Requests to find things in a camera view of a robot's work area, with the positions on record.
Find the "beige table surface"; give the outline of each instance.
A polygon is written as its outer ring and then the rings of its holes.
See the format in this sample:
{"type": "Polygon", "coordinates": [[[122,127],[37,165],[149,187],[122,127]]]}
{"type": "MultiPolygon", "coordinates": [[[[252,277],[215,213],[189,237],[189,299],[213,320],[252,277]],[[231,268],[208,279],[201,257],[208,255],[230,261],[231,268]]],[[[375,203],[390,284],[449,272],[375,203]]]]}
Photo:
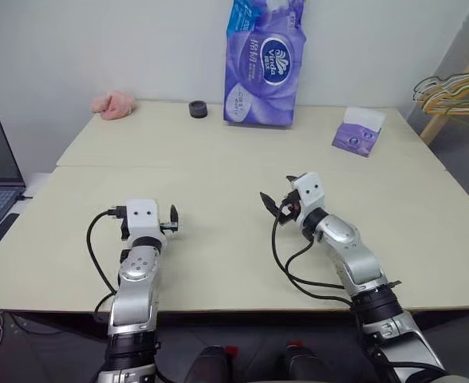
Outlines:
{"type": "MultiPolygon", "coordinates": [[[[272,259],[273,220],[258,192],[283,196],[289,191],[284,176],[303,170],[320,173],[327,210],[355,223],[389,279],[404,282],[395,289],[403,306],[469,307],[469,197],[447,172],[322,170],[311,164],[243,172],[58,168],[0,243],[0,308],[92,311],[108,291],[86,250],[87,226],[96,213],[137,197],[158,199],[164,219],[171,203],[180,213],[180,231],[164,253],[161,310],[345,309],[295,290],[272,259]]],[[[103,218],[93,232],[93,247],[112,282],[123,247],[119,226],[103,218]]],[[[304,244],[293,224],[279,229],[283,258],[304,244]]],[[[320,245],[293,272],[337,281],[320,245]]]]}
{"type": "Polygon", "coordinates": [[[395,109],[387,113],[369,158],[333,147],[345,108],[297,107],[287,130],[229,126],[222,106],[194,119],[187,104],[139,101],[128,117],[105,121],[96,115],[69,146],[59,166],[152,166],[237,168],[253,166],[321,170],[444,170],[435,155],[395,109]]]}

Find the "pink cloth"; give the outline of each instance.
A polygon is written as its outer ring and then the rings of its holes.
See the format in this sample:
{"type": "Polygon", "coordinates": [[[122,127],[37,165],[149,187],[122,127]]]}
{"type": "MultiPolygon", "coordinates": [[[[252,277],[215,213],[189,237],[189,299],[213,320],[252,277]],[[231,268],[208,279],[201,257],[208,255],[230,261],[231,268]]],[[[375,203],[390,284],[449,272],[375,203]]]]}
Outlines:
{"type": "Polygon", "coordinates": [[[91,112],[101,113],[104,120],[115,120],[127,116],[136,108],[131,94],[114,90],[105,97],[97,97],[91,104],[91,112]]]}

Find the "white wall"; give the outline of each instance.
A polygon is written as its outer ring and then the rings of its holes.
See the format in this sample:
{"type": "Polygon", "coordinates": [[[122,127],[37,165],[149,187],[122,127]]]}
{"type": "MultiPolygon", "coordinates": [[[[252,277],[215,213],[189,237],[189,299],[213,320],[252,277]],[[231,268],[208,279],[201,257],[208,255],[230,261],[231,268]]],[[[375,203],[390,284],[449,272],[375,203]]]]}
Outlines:
{"type": "MultiPolygon", "coordinates": [[[[221,102],[231,0],[0,0],[0,117],[25,173],[53,169],[109,89],[221,102]]],[[[469,0],[309,0],[298,103],[397,106],[469,0]]]]}

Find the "purple tissue package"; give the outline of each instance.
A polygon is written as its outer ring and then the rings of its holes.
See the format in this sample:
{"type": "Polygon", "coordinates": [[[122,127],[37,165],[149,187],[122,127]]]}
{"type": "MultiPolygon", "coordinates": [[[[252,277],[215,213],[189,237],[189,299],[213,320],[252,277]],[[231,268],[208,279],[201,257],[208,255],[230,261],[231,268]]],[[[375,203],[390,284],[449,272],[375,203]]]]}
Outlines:
{"type": "Polygon", "coordinates": [[[332,145],[368,157],[380,135],[385,113],[372,109],[347,108],[332,145]]]}
{"type": "Polygon", "coordinates": [[[305,0],[234,0],[227,27],[224,120],[291,125],[305,0]]]}

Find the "black wire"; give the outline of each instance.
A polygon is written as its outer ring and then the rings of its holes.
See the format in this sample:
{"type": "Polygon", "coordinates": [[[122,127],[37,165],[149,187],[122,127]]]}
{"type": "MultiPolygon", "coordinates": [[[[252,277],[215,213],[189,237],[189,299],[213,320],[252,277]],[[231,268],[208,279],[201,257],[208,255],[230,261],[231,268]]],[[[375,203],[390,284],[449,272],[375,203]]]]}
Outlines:
{"type": "Polygon", "coordinates": [[[88,231],[85,235],[85,242],[87,243],[89,255],[91,256],[91,260],[93,261],[94,266],[98,271],[98,274],[101,276],[101,278],[105,282],[105,285],[107,285],[110,292],[112,294],[115,294],[116,289],[114,287],[112,287],[111,283],[108,281],[107,277],[105,276],[104,272],[102,271],[102,269],[100,267],[100,264],[97,261],[97,257],[95,257],[95,255],[94,255],[93,246],[91,245],[91,233],[93,231],[95,223],[98,222],[98,219],[100,219],[103,216],[106,216],[107,214],[108,214],[108,211],[103,211],[99,215],[97,215],[96,217],[93,218],[93,221],[91,221],[91,223],[89,224],[88,231]]]}
{"type": "MultiPolygon", "coordinates": [[[[285,266],[284,266],[284,273],[286,275],[292,275],[290,273],[290,264],[299,256],[299,255],[302,255],[304,254],[306,251],[308,251],[312,246],[314,245],[314,240],[310,241],[309,244],[304,247],[303,249],[301,249],[300,251],[298,251],[297,253],[293,254],[290,256],[290,258],[287,260],[285,266]]],[[[323,283],[323,282],[311,282],[311,281],[305,281],[304,279],[300,279],[300,278],[297,278],[295,277],[294,275],[292,275],[293,279],[295,279],[297,282],[300,282],[300,283],[304,283],[306,285],[311,285],[311,286],[322,286],[322,287],[330,287],[330,288],[333,288],[333,289],[340,289],[340,290],[344,290],[345,288],[342,286],[342,285],[335,285],[335,284],[332,284],[332,283],[323,283]]]]}
{"type": "Polygon", "coordinates": [[[419,363],[416,361],[385,361],[374,357],[369,351],[364,338],[364,331],[362,329],[362,321],[358,313],[352,310],[355,315],[355,323],[357,327],[357,340],[361,344],[362,352],[374,365],[380,365],[382,367],[389,368],[416,368],[416,369],[428,369],[439,373],[441,376],[446,376],[448,373],[436,365],[429,365],[428,363],[419,363]]]}
{"type": "Polygon", "coordinates": [[[12,313],[8,313],[8,315],[11,316],[11,319],[13,320],[16,327],[18,327],[24,333],[29,334],[29,335],[57,335],[57,334],[64,333],[64,331],[54,331],[52,333],[38,333],[37,331],[31,331],[31,330],[26,329],[24,326],[22,326],[12,313]]]}
{"type": "MultiPolygon", "coordinates": [[[[290,282],[295,286],[297,287],[302,293],[306,294],[306,295],[309,295],[311,298],[316,298],[316,299],[325,299],[325,300],[333,300],[333,301],[339,301],[339,302],[343,302],[345,304],[347,304],[348,306],[352,306],[352,303],[347,300],[347,299],[344,299],[344,298],[341,298],[341,297],[337,297],[335,295],[317,295],[317,294],[313,294],[305,289],[303,289],[301,286],[299,286],[297,284],[297,282],[299,283],[303,283],[303,284],[306,284],[306,285],[311,285],[311,286],[320,286],[320,287],[330,287],[330,288],[334,288],[334,289],[344,289],[344,287],[342,285],[335,285],[335,284],[332,284],[332,283],[323,283],[323,282],[312,282],[312,281],[307,281],[305,279],[302,279],[302,278],[299,278],[293,274],[291,274],[287,269],[286,267],[284,267],[281,263],[281,260],[279,259],[278,257],[278,254],[277,254],[277,246],[275,244],[275,236],[276,236],[276,233],[277,233],[277,225],[278,225],[278,221],[279,221],[279,217],[282,213],[282,209],[284,208],[286,204],[283,203],[281,204],[281,206],[279,207],[278,209],[278,213],[277,213],[277,216],[275,217],[275,221],[274,221],[274,226],[272,227],[272,237],[271,237],[271,242],[272,242],[272,254],[274,255],[274,259],[275,259],[275,262],[277,263],[277,265],[279,266],[279,268],[281,269],[281,271],[286,274],[286,276],[288,277],[288,279],[290,280],[290,282]]],[[[299,251],[298,253],[292,255],[290,257],[291,260],[293,259],[296,259],[299,255],[302,255],[303,253],[305,253],[306,251],[308,251],[311,247],[313,246],[312,243],[309,243],[304,249],[302,249],[301,251],[299,251]]]]}
{"type": "Polygon", "coordinates": [[[168,377],[165,377],[165,376],[160,372],[160,370],[158,369],[158,367],[156,367],[156,363],[155,363],[155,368],[156,368],[156,376],[157,376],[163,383],[175,383],[174,381],[172,381],[172,380],[169,379],[168,377]]]}
{"type": "Polygon", "coordinates": [[[101,305],[103,305],[103,303],[109,299],[110,297],[116,295],[116,293],[108,293],[107,295],[105,295],[97,304],[97,306],[95,307],[94,309],[94,313],[93,313],[93,318],[95,320],[96,323],[105,323],[104,320],[102,320],[99,316],[98,316],[98,310],[100,309],[101,305]]]}

